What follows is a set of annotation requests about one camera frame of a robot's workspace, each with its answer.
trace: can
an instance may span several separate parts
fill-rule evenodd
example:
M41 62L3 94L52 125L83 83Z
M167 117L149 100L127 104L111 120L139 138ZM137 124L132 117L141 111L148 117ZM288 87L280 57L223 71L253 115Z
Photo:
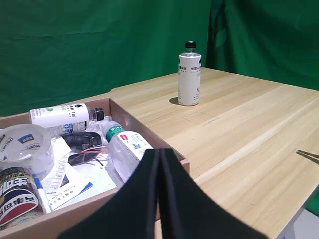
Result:
M44 215L35 182L26 168L0 172L0 229Z

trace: red wire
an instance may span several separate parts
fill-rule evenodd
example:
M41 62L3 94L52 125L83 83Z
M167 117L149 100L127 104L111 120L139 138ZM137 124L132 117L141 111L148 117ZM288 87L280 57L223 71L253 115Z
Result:
M79 153L108 153L105 151L84 151L84 152L79 152Z

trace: table surface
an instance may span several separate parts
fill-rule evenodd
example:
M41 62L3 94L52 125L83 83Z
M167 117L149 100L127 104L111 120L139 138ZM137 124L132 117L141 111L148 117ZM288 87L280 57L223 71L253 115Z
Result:
M281 236L319 184L319 92L202 68L201 101L177 104L178 74L111 97L190 161L211 199L270 238ZM157 234L160 229L157 223Z

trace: pen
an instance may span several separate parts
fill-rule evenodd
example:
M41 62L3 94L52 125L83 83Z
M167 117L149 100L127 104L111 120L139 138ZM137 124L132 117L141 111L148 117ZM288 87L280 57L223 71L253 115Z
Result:
M45 194L45 191L42 187L42 184L40 182L40 179L38 178L34 178L34 182L35 182L35 185L38 189L38 192L39 192L39 197L42 201L42 205L43 205L43 208L45 210L45 213L51 213L52 210L51 210L51 207L49 205L49 201L48 201L48 198L46 197L46 194Z

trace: packing tape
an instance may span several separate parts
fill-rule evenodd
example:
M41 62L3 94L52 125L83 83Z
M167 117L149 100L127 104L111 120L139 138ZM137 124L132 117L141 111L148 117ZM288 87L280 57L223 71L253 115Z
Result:
M50 133L35 124L0 130L0 170L23 167L43 179L54 165Z

